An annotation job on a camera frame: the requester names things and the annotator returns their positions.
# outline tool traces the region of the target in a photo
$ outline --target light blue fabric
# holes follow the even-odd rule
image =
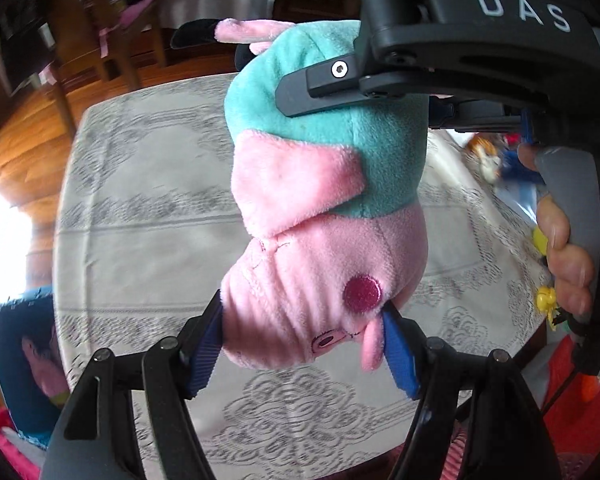
[[[357,20],[301,23],[281,34],[252,60],[229,87],[224,110],[232,138],[254,129],[285,139],[345,144],[362,154],[365,191],[334,209],[356,218],[392,213],[416,198],[427,147],[429,98],[364,104],[296,118],[275,104],[282,77],[300,68],[353,51]]]

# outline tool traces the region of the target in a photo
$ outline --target human hand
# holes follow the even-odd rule
[[[537,148],[522,144],[518,148],[520,162],[537,171]],[[546,259],[549,271],[555,276],[555,297],[558,305],[572,314],[584,314],[591,309],[589,283],[594,265],[583,248],[568,243],[570,226],[564,212],[555,205],[550,195],[538,203],[538,227],[548,239]]]

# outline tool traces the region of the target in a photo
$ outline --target tablecloth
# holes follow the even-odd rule
[[[144,351],[213,296],[249,237],[230,192],[233,145],[222,103],[233,75],[142,89],[91,107],[72,149],[55,244],[56,321],[73,386],[92,353]],[[477,179],[445,132],[430,132],[419,187],[430,246],[403,315],[456,349],[515,354],[542,323],[549,279],[522,221]],[[359,370],[355,343],[292,370],[237,368],[220,355],[188,404],[218,478],[297,479],[400,444],[416,404],[386,364]],[[162,478],[141,393],[141,455]]]

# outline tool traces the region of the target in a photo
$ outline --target silver screw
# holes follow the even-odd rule
[[[493,351],[493,358],[499,363],[506,363],[509,360],[509,354],[504,350],[498,349]]]
[[[331,65],[331,73],[338,79],[346,76],[348,71],[349,67],[344,61],[336,61],[333,65]]]
[[[429,350],[442,350],[445,347],[445,342],[439,337],[429,337],[427,339],[427,348]]]
[[[172,348],[176,348],[176,346],[178,346],[178,338],[172,335],[160,341],[160,348],[163,350],[171,350]]]
[[[106,361],[112,355],[111,350],[108,348],[101,348],[100,350],[96,350],[95,354],[93,354],[94,361]]]

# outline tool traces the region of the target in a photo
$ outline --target stuffed animal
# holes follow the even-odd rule
[[[420,282],[427,235],[416,189],[428,96],[285,117],[280,79],[353,51],[355,20],[199,20],[172,44],[239,43],[224,101],[235,143],[231,190],[253,237],[222,279],[224,351],[236,364],[285,368],[335,345],[382,361],[380,311]]]

